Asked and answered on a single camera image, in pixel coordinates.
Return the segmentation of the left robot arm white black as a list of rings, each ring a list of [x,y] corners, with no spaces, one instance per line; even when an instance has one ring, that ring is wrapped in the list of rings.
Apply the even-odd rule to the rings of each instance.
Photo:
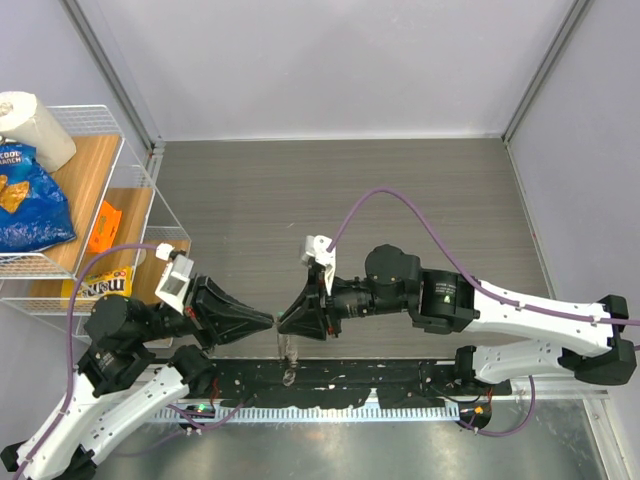
[[[211,393],[208,352],[273,325],[210,278],[160,281],[159,301],[108,295],[85,325],[91,343],[71,368],[67,391],[29,439],[5,447],[7,471],[28,479],[89,479],[153,414]]]

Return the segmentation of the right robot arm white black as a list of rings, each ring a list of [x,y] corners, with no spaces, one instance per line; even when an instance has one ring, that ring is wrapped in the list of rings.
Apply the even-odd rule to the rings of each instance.
[[[332,253],[307,250],[303,291],[280,317],[278,331],[314,340],[341,332],[345,319],[404,312],[429,334],[499,333],[505,346],[457,349],[455,387],[473,394],[512,378],[569,372],[581,382],[620,386],[637,368],[634,344],[623,338],[624,298],[571,303],[509,291],[458,272],[426,269],[419,257],[384,244],[366,257],[363,278],[335,275]]]

